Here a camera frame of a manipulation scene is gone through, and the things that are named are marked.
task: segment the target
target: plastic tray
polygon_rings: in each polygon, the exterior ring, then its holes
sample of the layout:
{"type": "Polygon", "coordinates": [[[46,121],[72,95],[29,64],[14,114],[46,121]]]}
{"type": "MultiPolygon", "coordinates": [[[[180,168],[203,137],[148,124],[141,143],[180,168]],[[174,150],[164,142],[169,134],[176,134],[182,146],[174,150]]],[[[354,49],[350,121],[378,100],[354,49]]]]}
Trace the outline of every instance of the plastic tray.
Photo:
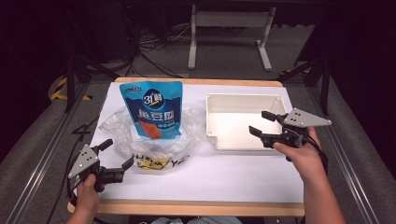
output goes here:
{"type": "Polygon", "coordinates": [[[280,133],[281,126],[262,118],[262,111],[285,114],[279,95],[221,94],[206,95],[206,135],[218,150],[273,150],[263,147],[260,138],[249,133],[253,126],[263,133],[280,133]]]}

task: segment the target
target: plastic bag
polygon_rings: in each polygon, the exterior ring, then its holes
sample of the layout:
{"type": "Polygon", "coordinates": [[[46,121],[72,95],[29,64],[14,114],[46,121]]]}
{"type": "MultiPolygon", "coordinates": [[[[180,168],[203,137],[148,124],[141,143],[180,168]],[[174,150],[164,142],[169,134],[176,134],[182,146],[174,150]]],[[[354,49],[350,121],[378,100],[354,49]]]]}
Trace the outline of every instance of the plastic bag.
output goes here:
{"type": "Polygon", "coordinates": [[[205,139],[205,109],[198,105],[183,105],[181,135],[175,139],[150,139],[138,135],[126,106],[106,119],[99,129],[113,139],[115,149],[126,159],[134,157],[134,166],[167,170],[186,161],[205,139]]]}

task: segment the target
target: wooden table edge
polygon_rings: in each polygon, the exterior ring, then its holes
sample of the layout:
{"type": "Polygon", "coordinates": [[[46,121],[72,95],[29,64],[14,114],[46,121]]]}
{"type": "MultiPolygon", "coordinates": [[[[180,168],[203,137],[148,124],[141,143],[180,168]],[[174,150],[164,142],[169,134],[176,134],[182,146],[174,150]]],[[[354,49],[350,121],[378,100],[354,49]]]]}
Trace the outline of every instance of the wooden table edge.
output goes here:
{"type": "MultiPolygon", "coordinates": [[[[69,203],[67,210],[74,212],[69,203]]],[[[302,217],[303,203],[175,202],[101,200],[98,213],[148,216],[302,217]]]]}
{"type": "Polygon", "coordinates": [[[119,77],[115,81],[116,82],[181,81],[184,84],[195,84],[195,85],[283,87],[282,83],[278,81],[268,81],[268,80],[200,79],[200,78],[168,78],[168,77],[119,77]]]}

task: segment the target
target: snack package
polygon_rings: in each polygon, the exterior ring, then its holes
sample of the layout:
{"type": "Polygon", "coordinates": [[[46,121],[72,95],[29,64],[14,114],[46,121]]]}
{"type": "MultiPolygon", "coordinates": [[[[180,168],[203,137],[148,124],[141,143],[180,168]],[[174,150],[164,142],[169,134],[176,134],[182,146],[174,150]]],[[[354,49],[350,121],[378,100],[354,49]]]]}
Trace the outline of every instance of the snack package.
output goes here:
{"type": "Polygon", "coordinates": [[[151,139],[180,135],[183,84],[142,81],[120,85],[137,133],[151,139]]]}

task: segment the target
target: human arm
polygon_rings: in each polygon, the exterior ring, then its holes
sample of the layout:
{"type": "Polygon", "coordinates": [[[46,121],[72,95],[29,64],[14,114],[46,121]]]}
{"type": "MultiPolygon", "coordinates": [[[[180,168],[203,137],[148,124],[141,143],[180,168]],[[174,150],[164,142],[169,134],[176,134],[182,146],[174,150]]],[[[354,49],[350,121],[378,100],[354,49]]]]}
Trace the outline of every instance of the human arm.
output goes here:
{"type": "MultiPolygon", "coordinates": [[[[308,134],[320,145],[314,128],[308,134]]],[[[308,224],[346,223],[317,150],[310,144],[289,147],[274,143],[273,147],[288,156],[304,183],[305,222],[308,224]]]]}
{"type": "Polygon", "coordinates": [[[93,219],[99,210],[99,197],[94,189],[96,177],[88,175],[84,182],[77,186],[77,206],[73,215],[66,221],[66,224],[93,223],[93,219]]]}

